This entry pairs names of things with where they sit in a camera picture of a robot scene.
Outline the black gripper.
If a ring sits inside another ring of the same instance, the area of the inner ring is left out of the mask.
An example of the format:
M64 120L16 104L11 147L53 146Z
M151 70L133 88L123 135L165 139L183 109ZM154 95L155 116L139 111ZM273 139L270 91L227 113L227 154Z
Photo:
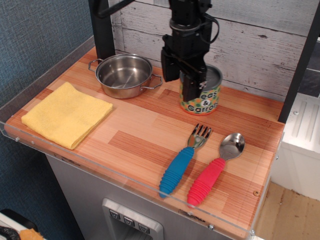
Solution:
M211 23L182 26L170 24L171 35L164 35L161 51L162 74L165 82L179 79L181 72L184 102L200 97L207 85L204 56L209 52L212 36Z

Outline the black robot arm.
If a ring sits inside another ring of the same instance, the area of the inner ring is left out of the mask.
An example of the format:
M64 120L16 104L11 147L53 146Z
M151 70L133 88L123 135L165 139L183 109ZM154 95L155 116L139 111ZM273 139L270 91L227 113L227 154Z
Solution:
M209 0L171 0L171 35L164 35L161 65L166 82L182 79L183 101L199 98L206 85L204 56L210 50Z

